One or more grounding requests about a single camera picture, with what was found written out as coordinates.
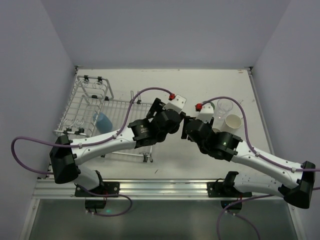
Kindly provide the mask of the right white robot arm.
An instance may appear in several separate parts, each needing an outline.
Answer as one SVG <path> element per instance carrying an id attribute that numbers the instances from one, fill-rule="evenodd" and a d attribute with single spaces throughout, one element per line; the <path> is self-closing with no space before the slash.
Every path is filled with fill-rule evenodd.
<path id="1" fill-rule="evenodd" d="M 219 195 L 240 197 L 249 193 L 278 196 L 301 208 L 310 207 L 316 166 L 310 161 L 292 162 L 260 151 L 229 132 L 217 132 L 212 123 L 195 117 L 183 121 L 182 139 L 196 143 L 199 151 L 216 160 L 225 160 L 259 171 L 249 175 L 230 171 L 222 182 L 210 184 Z"/>

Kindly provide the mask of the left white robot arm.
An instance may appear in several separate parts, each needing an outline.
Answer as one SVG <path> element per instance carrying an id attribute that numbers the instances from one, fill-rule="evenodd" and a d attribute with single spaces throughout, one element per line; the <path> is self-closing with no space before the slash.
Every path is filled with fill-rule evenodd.
<path id="1" fill-rule="evenodd" d="M 179 130 L 186 99 L 176 95 L 168 103 L 156 98 L 147 115 L 118 130 L 81 139 L 57 138 L 49 156 L 56 184 L 74 183 L 87 190 L 103 186 L 101 174 L 84 163 L 109 153 L 162 143 Z"/>

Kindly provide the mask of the clear glass cup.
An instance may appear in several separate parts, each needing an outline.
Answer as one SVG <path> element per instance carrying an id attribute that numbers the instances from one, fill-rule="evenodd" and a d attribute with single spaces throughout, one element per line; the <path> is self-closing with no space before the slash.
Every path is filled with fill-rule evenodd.
<path id="1" fill-rule="evenodd" d="M 216 102 L 214 109 L 214 119 L 215 120 L 223 120 L 229 112 L 233 109 L 233 102 L 229 99 L 219 99 Z"/>

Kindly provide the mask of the beige brown cup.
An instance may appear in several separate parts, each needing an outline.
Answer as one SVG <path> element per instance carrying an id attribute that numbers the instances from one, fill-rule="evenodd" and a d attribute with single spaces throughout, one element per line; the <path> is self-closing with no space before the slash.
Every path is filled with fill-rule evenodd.
<path id="1" fill-rule="evenodd" d="M 217 129 L 217 128 L 213 128 L 212 129 L 215 133 L 219 133 L 219 132 L 221 132 L 219 129 Z"/>

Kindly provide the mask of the white ceramic mug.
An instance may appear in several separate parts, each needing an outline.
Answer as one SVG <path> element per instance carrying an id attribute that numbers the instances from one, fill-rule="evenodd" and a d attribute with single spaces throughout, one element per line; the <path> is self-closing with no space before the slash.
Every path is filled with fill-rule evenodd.
<path id="1" fill-rule="evenodd" d="M 229 114 L 225 117 L 220 128 L 222 132 L 235 132 L 242 126 L 242 119 L 235 114 Z"/>

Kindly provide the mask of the blue cup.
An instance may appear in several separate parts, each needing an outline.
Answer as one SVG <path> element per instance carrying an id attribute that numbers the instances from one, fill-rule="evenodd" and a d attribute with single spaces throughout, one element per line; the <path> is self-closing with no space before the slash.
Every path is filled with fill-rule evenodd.
<path id="1" fill-rule="evenodd" d="M 101 134 L 106 134 L 112 131 L 113 124 L 104 113 L 95 113 L 93 120 L 96 121 L 96 128 Z"/>

